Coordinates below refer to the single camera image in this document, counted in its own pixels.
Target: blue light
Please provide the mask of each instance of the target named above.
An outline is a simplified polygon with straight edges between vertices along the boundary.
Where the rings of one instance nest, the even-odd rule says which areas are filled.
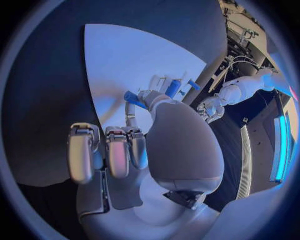
[[[280,181],[283,178],[285,165],[286,165],[286,157],[287,157],[287,126],[286,126],[285,116],[280,116],[279,122],[280,122],[281,141],[280,141],[280,159],[279,159],[278,170],[275,178],[277,181]]]

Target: blue cylinder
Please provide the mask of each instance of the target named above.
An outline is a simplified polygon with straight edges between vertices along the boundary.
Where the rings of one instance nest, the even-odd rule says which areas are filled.
[[[196,90],[200,90],[201,89],[200,86],[197,83],[193,82],[192,80],[189,80],[187,83],[189,85],[191,85]]]
[[[165,91],[165,94],[169,96],[171,99],[174,98],[175,94],[177,93],[178,89],[180,88],[181,82],[179,80],[173,80],[170,86]]]
[[[131,104],[137,105],[143,109],[147,109],[147,107],[143,103],[140,102],[138,96],[135,95],[134,93],[132,93],[131,91],[125,92],[124,100]]]

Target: curved white surface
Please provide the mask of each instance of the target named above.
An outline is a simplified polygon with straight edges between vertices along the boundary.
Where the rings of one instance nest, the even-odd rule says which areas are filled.
[[[105,129],[125,126],[126,91],[138,94],[154,89],[153,81],[170,77],[182,79],[180,89],[187,91],[187,82],[195,81],[205,62],[184,48],[157,35],[138,29],[110,25],[86,24],[84,57],[92,100]],[[182,100],[179,93],[174,99]],[[138,126],[147,133],[152,119],[147,110],[136,107]]]

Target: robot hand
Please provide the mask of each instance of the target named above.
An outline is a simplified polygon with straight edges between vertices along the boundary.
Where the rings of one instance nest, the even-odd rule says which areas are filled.
[[[208,124],[223,117],[225,109],[221,105],[219,96],[210,96],[203,100],[197,107],[198,114]]]

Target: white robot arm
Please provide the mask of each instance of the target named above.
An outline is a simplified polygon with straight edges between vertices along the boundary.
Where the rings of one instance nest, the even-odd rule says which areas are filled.
[[[198,105],[197,111],[209,124],[224,115],[224,106],[235,105],[249,99],[258,90],[279,89],[277,82],[282,81],[284,79],[280,73],[262,68],[254,76],[242,76],[225,82],[219,93],[204,99]]]

